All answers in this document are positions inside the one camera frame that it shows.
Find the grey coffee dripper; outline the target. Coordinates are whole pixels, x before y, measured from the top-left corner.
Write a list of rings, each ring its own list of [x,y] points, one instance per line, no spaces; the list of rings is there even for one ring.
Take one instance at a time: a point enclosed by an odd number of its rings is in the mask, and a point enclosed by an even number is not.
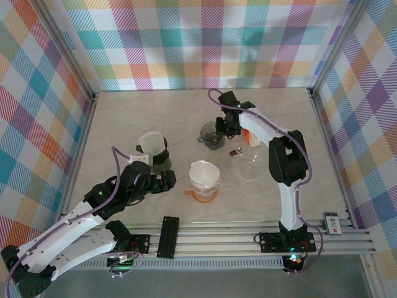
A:
[[[199,143],[203,143],[207,148],[216,150],[225,144],[225,136],[217,134],[216,122],[207,122],[200,130],[200,136],[197,139]]]

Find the olive green coffee dripper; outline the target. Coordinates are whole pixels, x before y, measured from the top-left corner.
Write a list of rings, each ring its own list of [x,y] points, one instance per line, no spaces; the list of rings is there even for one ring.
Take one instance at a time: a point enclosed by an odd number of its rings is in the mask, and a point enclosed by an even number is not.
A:
[[[165,137],[164,137],[164,142],[166,145],[166,149],[158,155],[155,156],[153,155],[153,165],[151,167],[151,171],[153,174],[159,174],[161,171],[171,169],[172,163],[169,157],[169,151],[167,149],[167,140]]]

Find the orange glass carafe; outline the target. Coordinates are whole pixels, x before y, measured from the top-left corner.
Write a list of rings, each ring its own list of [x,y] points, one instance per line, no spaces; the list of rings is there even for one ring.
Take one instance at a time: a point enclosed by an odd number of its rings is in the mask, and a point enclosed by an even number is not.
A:
[[[192,196],[196,201],[206,204],[213,201],[218,194],[218,185],[213,187],[198,187],[191,185],[184,190],[185,195]]]

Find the small controller board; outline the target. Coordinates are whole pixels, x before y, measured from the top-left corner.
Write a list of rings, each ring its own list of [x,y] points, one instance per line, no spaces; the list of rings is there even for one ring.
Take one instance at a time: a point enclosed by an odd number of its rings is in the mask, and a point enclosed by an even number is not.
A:
[[[304,259],[299,258],[297,255],[292,254],[290,256],[283,256],[283,271],[286,273],[294,273],[295,271],[301,271],[304,265]]]
[[[106,266],[112,271],[127,271],[132,269],[134,258],[130,255],[118,255],[107,258]]]

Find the white label card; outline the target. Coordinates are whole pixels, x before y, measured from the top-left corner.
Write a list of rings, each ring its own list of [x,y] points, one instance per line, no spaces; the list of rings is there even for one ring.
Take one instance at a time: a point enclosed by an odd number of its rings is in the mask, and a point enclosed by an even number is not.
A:
[[[330,235],[341,235],[342,229],[339,220],[339,216],[335,212],[325,212],[324,213],[324,224],[326,230]]]

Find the black bracket plate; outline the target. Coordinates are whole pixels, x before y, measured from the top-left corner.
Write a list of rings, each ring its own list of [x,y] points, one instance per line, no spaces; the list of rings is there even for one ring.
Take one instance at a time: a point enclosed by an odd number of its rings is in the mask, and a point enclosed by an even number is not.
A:
[[[174,258],[178,230],[179,218],[164,216],[159,238],[159,245],[156,253],[158,258]]]

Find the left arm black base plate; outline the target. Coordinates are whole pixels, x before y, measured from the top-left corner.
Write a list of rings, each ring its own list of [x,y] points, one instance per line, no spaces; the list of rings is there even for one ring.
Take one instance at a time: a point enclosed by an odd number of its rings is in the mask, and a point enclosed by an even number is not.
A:
[[[151,236],[149,234],[132,234],[127,242],[127,248],[131,251],[139,251],[142,254],[149,253]]]

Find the aluminium side rail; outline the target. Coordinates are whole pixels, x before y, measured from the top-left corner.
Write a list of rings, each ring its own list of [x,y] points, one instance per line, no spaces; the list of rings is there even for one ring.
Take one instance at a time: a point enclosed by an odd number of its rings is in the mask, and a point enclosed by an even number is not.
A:
[[[339,189],[340,189],[339,192],[341,193],[341,196],[342,196],[342,198],[344,200],[344,205],[345,205],[347,218],[349,220],[352,220],[352,215],[351,215],[351,212],[350,212],[349,201],[347,199],[347,194],[346,194],[346,190],[345,190],[345,187],[344,187],[344,184],[343,184],[342,177],[341,177],[341,175],[339,173],[339,170],[338,170],[338,167],[337,167],[336,157],[335,157],[335,154],[333,152],[331,141],[330,141],[330,138],[328,137],[328,133],[326,131],[325,121],[323,119],[323,116],[321,115],[321,111],[320,111],[320,108],[319,108],[318,102],[316,100],[316,96],[315,96],[315,93],[314,93],[313,89],[312,88],[307,88],[306,90],[308,92],[308,96],[309,96],[309,99],[310,99],[310,102],[311,102],[311,105],[312,105],[312,108],[313,108],[313,111],[314,111],[314,115],[316,117],[316,120],[317,120],[317,123],[318,123],[318,126],[319,126],[319,130],[320,130],[322,138],[323,138],[323,142],[324,142],[327,154],[328,154],[328,158],[329,158],[329,161],[330,161],[330,164],[331,164],[331,167],[332,167],[333,174],[335,176],[335,179],[336,179],[337,184],[338,184]]]
[[[83,130],[81,132],[81,137],[80,137],[77,151],[76,151],[76,158],[73,163],[73,167],[71,168],[71,175],[68,178],[68,184],[66,186],[66,191],[65,191],[65,194],[64,194],[61,204],[60,204],[60,209],[58,212],[59,219],[62,216],[66,215],[66,213],[69,209],[69,205],[72,201],[73,189],[74,189],[74,186],[75,186],[77,178],[78,178],[79,170],[81,167],[81,162],[83,159],[84,150],[85,150],[86,143],[87,143],[87,138],[88,138],[89,131],[90,131],[90,128],[92,125],[92,121],[94,118],[94,113],[96,111],[96,106],[97,106],[99,96],[100,96],[100,92],[94,93],[93,97],[89,103],[89,108],[87,110],[87,115],[86,115],[86,121],[84,123]]]

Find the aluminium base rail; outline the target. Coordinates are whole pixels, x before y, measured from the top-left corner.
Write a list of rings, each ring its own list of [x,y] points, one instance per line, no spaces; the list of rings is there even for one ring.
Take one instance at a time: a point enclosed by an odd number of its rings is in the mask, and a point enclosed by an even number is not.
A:
[[[350,220],[341,220],[342,233],[331,235],[320,220],[312,221],[324,244],[322,255],[361,255],[375,252],[370,232],[354,229]],[[277,222],[194,222],[180,223],[176,257],[260,256],[253,238],[258,232],[278,232]]]

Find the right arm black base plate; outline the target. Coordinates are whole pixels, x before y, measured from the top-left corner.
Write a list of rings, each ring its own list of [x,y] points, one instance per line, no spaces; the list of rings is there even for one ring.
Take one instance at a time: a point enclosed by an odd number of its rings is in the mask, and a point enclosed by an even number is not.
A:
[[[314,236],[310,232],[288,240],[281,233],[260,233],[259,244],[262,253],[311,253],[317,250]]]

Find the aluminium frame post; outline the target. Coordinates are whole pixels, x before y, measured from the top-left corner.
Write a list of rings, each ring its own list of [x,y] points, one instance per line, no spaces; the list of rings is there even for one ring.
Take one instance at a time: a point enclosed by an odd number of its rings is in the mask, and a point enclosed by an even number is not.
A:
[[[96,92],[83,73],[83,69],[78,63],[78,60],[65,39],[63,31],[58,25],[59,22],[51,14],[50,8],[46,5],[45,0],[30,0],[30,3],[34,6],[34,9],[43,21],[45,28],[48,30],[54,44],[57,49],[59,49],[61,56],[65,59],[71,72],[75,75],[76,81],[79,83],[80,87],[82,87],[84,94],[90,101],[95,101]]]
[[[349,12],[349,15],[347,16],[344,25],[339,30],[339,33],[336,35],[334,45],[329,52],[328,58],[323,63],[323,66],[320,69],[319,74],[316,77],[316,81],[313,83],[312,87],[308,88],[308,91],[310,91],[311,95],[318,93],[323,84],[326,82],[337,62],[337,59],[345,49],[357,24],[361,20],[364,12],[367,10],[370,1],[371,0],[355,0],[351,5],[352,8]]]

